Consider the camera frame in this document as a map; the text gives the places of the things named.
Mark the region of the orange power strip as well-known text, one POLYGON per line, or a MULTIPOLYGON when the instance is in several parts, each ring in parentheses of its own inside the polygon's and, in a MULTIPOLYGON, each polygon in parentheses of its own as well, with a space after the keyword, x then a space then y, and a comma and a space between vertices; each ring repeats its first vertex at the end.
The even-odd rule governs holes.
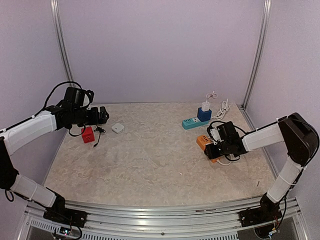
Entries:
POLYGON ((196 138, 196 143, 201 148, 201 150, 204 152, 206 145, 211 144, 212 141, 209 138, 207 138, 206 135, 200 135, 196 138))

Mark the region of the red cube socket adapter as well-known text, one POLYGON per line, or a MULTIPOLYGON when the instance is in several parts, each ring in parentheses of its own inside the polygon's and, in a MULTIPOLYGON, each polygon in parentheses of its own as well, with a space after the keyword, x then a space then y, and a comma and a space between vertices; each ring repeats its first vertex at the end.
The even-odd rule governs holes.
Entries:
POLYGON ((82 129, 82 140, 85 144, 95 141, 94 131, 91 126, 82 129))

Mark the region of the white power adapter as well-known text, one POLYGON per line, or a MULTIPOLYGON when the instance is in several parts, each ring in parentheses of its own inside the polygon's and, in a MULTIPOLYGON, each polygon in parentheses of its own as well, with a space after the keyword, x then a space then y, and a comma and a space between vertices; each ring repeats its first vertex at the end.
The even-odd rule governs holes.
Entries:
POLYGON ((125 130, 125 126, 121 123, 115 123, 111 126, 111 130, 115 132, 116 134, 120 134, 125 130))

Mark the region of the blue cube socket adapter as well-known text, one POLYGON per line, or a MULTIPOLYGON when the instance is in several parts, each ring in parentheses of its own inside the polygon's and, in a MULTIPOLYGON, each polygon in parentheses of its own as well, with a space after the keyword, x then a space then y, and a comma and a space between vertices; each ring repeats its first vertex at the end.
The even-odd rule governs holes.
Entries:
POLYGON ((203 111, 201 107, 198 108, 197 110, 197 118, 201 122, 207 122, 211 119, 212 117, 212 111, 209 109, 207 111, 203 111))

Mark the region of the teal power strip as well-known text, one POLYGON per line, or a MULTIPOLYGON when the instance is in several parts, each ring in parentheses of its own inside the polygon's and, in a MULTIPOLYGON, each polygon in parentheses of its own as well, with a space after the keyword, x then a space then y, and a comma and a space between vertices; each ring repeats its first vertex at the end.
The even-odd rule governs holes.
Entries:
POLYGON ((198 117, 188 118, 182 121, 181 125, 184 130, 190 130, 207 125, 209 121, 200 121, 198 117))

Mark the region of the small white charger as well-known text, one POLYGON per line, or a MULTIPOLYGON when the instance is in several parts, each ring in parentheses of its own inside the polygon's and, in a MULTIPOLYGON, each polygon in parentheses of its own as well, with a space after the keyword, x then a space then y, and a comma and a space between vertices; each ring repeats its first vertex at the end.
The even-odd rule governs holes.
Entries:
POLYGON ((209 101, 205 101, 205 102, 202 102, 202 105, 201 105, 201 110, 203 112, 207 112, 210 110, 210 102, 209 101))

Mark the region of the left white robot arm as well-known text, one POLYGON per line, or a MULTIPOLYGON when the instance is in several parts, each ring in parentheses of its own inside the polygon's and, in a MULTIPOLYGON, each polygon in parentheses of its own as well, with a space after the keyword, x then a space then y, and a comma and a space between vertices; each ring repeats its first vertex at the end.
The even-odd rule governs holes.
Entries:
POLYGON ((94 99, 92 90, 85 90, 79 83, 65 90, 62 100, 56 105, 48 105, 45 101, 40 111, 31 117, 0 131, 0 188, 6 192, 18 194, 27 201, 50 208, 50 214, 63 223, 70 218, 70 211, 58 201, 62 201, 57 193, 39 185, 35 181, 21 175, 14 168, 11 156, 20 148, 39 137, 58 131, 71 130, 78 126, 87 127, 104 125, 110 118, 104 106, 92 107, 94 99))

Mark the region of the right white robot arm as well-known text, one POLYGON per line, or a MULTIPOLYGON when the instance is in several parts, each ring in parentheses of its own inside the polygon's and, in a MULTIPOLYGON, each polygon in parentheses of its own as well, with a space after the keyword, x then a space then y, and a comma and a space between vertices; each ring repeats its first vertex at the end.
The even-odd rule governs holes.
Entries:
POLYGON ((320 148, 317 130, 297 112, 252 131, 244 131, 232 121, 213 121, 207 133, 212 142, 205 145, 204 154, 210 160, 224 157, 236 162, 256 150, 274 145, 285 147, 286 162, 255 212, 260 222, 268 221, 275 214, 275 205, 297 184, 320 148))

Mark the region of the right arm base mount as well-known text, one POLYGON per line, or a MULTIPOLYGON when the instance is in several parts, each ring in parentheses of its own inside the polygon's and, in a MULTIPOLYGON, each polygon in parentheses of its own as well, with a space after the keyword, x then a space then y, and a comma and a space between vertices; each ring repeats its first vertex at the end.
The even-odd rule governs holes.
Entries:
POLYGON ((263 224, 275 219, 280 219, 283 215, 280 209, 280 202, 274 203, 265 193, 259 201, 259 207, 247 208, 238 213, 241 226, 249 227, 263 224))

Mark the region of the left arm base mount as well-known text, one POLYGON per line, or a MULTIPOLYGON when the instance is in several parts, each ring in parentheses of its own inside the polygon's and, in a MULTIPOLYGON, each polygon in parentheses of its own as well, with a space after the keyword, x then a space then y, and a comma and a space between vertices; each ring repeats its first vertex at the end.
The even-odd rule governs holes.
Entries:
POLYGON ((87 221, 88 213, 82 210, 70 209, 65 206, 66 200, 54 192, 56 198, 51 207, 45 207, 43 218, 56 223, 83 228, 87 221))

